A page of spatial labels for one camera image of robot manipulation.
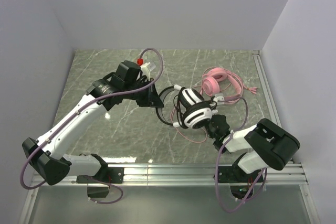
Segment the white and black headphones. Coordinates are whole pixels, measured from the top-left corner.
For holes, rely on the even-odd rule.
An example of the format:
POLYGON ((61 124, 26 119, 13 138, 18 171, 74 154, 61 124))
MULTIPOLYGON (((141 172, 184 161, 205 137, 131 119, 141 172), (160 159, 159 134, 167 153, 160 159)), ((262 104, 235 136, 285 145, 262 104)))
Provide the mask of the white and black headphones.
POLYGON ((157 108, 156 114, 162 123, 175 128, 199 129, 205 127, 213 115, 218 114, 217 106, 219 104, 213 101, 214 97, 211 97, 210 100, 205 100, 195 89, 185 88, 177 84, 161 91, 159 96, 162 102, 173 91, 178 92, 174 103, 176 121, 168 122, 163 116, 163 109, 157 108))

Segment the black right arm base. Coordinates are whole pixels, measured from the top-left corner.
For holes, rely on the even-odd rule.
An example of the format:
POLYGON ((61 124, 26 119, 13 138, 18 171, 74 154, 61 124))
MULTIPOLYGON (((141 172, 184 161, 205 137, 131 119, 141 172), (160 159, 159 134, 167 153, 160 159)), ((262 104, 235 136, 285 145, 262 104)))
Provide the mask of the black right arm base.
POLYGON ((254 181, 262 185, 265 184, 263 175, 257 179, 260 172, 261 170, 259 169, 250 174, 246 174, 239 167, 220 166, 217 171, 217 178, 214 177, 214 179, 219 184, 230 184, 231 194, 235 198, 242 200, 254 181))

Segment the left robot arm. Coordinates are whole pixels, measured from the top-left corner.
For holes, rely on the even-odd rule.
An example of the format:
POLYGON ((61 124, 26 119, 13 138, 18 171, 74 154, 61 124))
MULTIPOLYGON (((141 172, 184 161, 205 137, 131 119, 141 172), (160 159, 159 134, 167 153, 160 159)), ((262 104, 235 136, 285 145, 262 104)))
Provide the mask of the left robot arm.
POLYGON ((67 155, 69 146, 100 116, 123 100, 134 100, 139 107, 162 108, 151 72, 155 65, 125 60, 116 72, 92 83, 73 108, 58 124, 38 139, 27 138, 23 150, 29 164, 49 185, 67 176, 91 176, 107 181, 108 164, 99 155, 67 155))

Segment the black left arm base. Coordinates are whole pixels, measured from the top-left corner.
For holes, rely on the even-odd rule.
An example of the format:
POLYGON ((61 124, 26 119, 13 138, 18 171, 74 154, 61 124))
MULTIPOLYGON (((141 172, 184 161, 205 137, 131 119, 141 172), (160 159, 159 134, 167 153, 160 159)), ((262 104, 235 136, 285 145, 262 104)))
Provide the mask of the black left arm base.
POLYGON ((105 199, 116 189, 123 195, 122 189, 118 186, 123 183, 124 168, 123 167, 103 167, 98 171, 97 175, 77 176, 77 184, 87 184, 87 196, 93 199, 105 199))

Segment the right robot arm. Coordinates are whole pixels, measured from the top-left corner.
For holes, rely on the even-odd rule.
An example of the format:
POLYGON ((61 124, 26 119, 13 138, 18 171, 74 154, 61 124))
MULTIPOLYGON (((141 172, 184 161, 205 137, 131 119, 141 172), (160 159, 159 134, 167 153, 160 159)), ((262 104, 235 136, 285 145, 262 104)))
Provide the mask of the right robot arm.
POLYGON ((205 129, 215 140, 213 145, 220 153, 251 149, 233 163, 231 170, 236 177, 247 176, 266 167, 283 170, 300 148, 293 135, 266 118, 249 128, 230 132, 226 117, 214 115, 205 129))

